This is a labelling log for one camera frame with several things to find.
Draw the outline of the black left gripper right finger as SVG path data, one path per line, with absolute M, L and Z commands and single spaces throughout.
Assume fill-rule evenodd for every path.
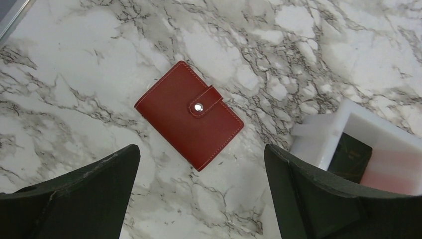
M 267 144 L 264 161 L 284 239 L 419 239 L 422 198 L 353 183 Z

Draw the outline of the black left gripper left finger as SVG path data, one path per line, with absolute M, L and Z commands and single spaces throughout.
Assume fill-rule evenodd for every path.
M 139 162 L 139 147 L 131 144 L 56 178 L 1 193 L 1 238 L 119 238 Z

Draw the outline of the red leather card holder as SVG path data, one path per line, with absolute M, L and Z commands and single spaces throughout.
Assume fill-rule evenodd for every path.
M 243 129 L 243 121 L 185 61 L 177 62 L 134 105 L 197 170 Z

